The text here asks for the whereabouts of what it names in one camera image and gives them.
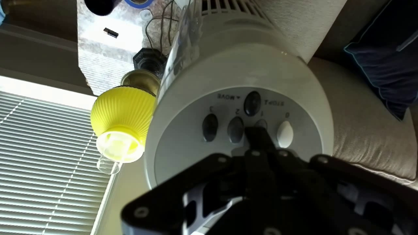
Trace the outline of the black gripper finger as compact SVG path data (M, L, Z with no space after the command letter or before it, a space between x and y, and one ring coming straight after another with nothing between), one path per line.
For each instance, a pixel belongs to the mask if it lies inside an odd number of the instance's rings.
M266 153L276 151L276 147L265 129L247 127L244 130L244 135L252 151L262 151Z

